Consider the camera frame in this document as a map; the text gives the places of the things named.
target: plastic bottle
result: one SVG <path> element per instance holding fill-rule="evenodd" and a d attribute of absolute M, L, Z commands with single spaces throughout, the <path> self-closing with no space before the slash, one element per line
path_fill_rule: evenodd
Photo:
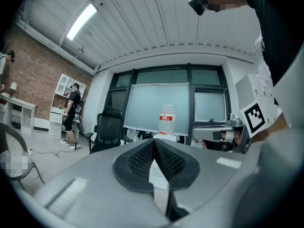
<path fill-rule="evenodd" d="M 172 134 L 175 129 L 174 107 L 171 104 L 165 104 L 160 113 L 159 120 L 160 133 Z"/>

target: cap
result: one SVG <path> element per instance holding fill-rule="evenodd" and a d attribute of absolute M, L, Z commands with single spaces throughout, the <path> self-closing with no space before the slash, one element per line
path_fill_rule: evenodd
<path fill-rule="evenodd" d="M 73 85 L 70 86 L 70 88 L 72 88 L 73 86 L 76 86 L 77 89 L 79 89 L 79 84 L 78 83 L 74 83 Z"/>

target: cable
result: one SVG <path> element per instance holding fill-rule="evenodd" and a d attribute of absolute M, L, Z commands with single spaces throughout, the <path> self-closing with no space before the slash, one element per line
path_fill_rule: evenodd
<path fill-rule="evenodd" d="M 64 151 L 64 150 L 60 150 L 60 151 L 58 151 L 57 153 L 53 153 L 53 152 L 50 152 L 50 151 L 47 151 L 47 152 L 39 152 L 39 151 L 33 150 L 33 149 L 29 149 L 29 151 L 35 151 L 35 152 L 37 152 L 37 153 L 39 153 L 39 154 L 51 153 L 51 154 L 54 154 L 54 155 L 56 156 L 56 158 L 59 158 L 59 157 L 60 157 L 60 155 L 59 155 L 60 152 L 65 152 L 65 153 L 72 153 L 72 152 L 75 152 L 75 150 L 74 150 L 74 151 Z"/>
<path fill-rule="evenodd" d="M 31 180 L 37 179 L 39 176 L 41 176 L 45 172 L 51 172 L 51 173 L 55 173 L 55 174 L 57 173 L 57 172 L 54 172 L 54 171 L 44 171 L 44 172 L 40 173 L 40 175 L 38 175 L 37 177 L 35 177 L 35 178 L 31 179 Z"/>

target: black shorts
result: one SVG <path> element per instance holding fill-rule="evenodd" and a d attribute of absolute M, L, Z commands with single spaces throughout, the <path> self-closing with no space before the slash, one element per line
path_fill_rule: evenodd
<path fill-rule="evenodd" d="M 68 117 L 65 121 L 62 121 L 62 131 L 70 132 L 72 131 L 72 124 L 75 117 L 75 113 L 68 114 Z"/>

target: white ceiling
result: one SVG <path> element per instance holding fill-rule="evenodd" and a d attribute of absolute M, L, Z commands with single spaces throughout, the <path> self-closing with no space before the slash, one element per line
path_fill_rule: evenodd
<path fill-rule="evenodd" d="M 218 13 L 206 11 L 199 17 L 188 1 L 28 0 L 22 19 L 96 70 L 96 65 L 101 65 L 100 70 L 115 65 L 115 60 L 122 57 L 184 50 L 252 62 L 260 57 L 255 46 L 260 26 L 253 9 L 245 6 Z M 66 35 L 89 3 L 98 12 L 70 41 Z M 78 52 L 82 47 L 84 54 Z"/>

